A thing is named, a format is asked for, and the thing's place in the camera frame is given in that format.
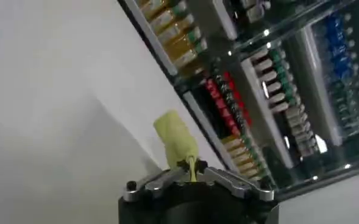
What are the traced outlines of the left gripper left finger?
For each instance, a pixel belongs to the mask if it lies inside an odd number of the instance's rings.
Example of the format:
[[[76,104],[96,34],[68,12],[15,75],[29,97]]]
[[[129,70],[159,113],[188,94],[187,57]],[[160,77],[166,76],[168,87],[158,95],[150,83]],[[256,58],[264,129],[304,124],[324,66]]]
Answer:
[[[139,181],[128,181],[123,191],[123,199],[127,202],[135,202],[147,193],[151,193],[155,198],[160,197],[167,187],[187,174],[189,174],[189,164],[185,160],[179,161],[175,168],[146,176]]]

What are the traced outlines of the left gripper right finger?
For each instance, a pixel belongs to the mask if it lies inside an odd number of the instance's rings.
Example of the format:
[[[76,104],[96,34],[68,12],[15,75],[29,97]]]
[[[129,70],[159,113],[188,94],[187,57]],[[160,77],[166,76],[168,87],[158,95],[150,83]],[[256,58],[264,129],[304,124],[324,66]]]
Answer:
[[[274,191],[262,189],[254,181],[228,170],[210,167],[206,161],[197,160],[196,170],[206,176],[208,182],[214,182],[225,187],[236,198],[248,198],[254,195],[261,201],[273,201]]]

